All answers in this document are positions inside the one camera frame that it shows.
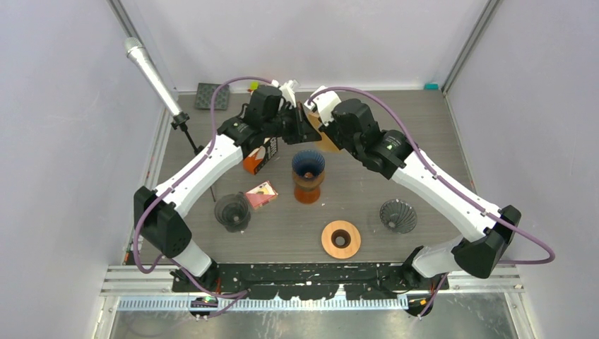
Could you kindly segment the coffee paper filter box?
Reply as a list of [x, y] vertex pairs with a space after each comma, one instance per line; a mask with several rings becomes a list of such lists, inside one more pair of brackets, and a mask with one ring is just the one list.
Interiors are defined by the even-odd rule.
[[245, 171], [256, 175], [277, 154], [278, 139], [265, 138], [264, 142], [254, 149], [242, 162]]

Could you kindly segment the blue ribbed dripper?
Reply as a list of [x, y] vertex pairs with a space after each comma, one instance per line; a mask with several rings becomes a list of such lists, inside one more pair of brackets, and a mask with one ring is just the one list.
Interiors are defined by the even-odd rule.
[[316, 150], [301, 150], [294, 155], [291, 162], [292, 172], [299, 177], [317, 178], [324, 173], [326, 161], [324, 156]]

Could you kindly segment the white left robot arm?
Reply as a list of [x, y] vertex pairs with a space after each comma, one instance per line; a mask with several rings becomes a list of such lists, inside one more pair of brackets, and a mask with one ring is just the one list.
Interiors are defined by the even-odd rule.
[[211, 291], [217, 275], [210, 268], [212, 258], [192, 239], [184, 217], [224, 173], [268, 139], [281, 138], [291, 145], [320, 140], [296, 101], [297, 86], [295, 80], [260, 85], [242, 111], [223, 122], [214, 139], [178, 173], [154, 189], [142, 186], [134, 194], [135, 237], [143, 237], [185, 268], [199, 292]]

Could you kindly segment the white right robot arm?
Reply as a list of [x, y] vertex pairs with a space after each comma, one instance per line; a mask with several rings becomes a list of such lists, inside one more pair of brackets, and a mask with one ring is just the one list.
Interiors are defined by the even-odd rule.
[[319, 130], [364, 167], [416, 193], [439, 211], [460, 236], [419, 246], [403, 264], [404, 283], [421, 290], [433, 276], [464, 270], [488, 278], [514, 237], [521, 212], [480, 198], [438, 168], [408, 133], [383, 130], [359, 99], [320, 95], [305, 105], [319, 116]]

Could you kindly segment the grey ribbed dripper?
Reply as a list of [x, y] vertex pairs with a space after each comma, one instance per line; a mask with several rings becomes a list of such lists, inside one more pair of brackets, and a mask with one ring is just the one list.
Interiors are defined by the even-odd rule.
[[416, 210], [409, 203], [397, 198], [382, 204], [379, 218], [382, 225], [393, 233], [407, 234], [417, 225]]

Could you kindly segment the dark smoky glass dripper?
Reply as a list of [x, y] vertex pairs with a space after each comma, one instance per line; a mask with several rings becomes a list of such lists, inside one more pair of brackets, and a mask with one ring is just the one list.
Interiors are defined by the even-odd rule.
[[214, 215], [228, 232], [242, 232], [251, 220], [250, 205], [244, 193], [228, 194], [216, 201]]

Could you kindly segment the dark grey studded plate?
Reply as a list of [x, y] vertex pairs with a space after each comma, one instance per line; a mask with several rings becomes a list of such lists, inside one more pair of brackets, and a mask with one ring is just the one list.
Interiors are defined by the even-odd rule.
[[[219, 84], [198, 83], [194, 99], [194, 108], [199, 110], [209, 110], [212, 96]], [[228, 109], [230, 101], [230, 86], [223, 86], [215, 98], [214, 110], [225, 111]]]

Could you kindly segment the amber glass carafe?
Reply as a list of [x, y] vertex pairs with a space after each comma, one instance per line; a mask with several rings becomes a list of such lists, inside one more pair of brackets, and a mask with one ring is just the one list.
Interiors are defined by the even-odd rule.
[[321, 195], [320, 187], [314, 187], [307, 189], [302, 186], [296, 185], [294, 188], [294, 197], [296, 201], [303, 204], [312, 204], [318, 201]]

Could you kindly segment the teal block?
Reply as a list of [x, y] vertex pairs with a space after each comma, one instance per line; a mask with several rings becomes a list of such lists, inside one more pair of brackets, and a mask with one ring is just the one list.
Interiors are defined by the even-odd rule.
[[424, 90], [439, 90], [439, 85], [437, 83], [425, 83]]

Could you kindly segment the silver microphone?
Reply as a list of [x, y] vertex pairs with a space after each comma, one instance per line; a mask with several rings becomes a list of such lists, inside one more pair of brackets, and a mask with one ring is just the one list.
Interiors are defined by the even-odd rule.
[[162, 80], [146, 48], [135, 37], [126, 38], [124, 48], [127, 58], [138, 67], [152, 89], [165, 104], [172, 118], [176, 119], [183, 111]]

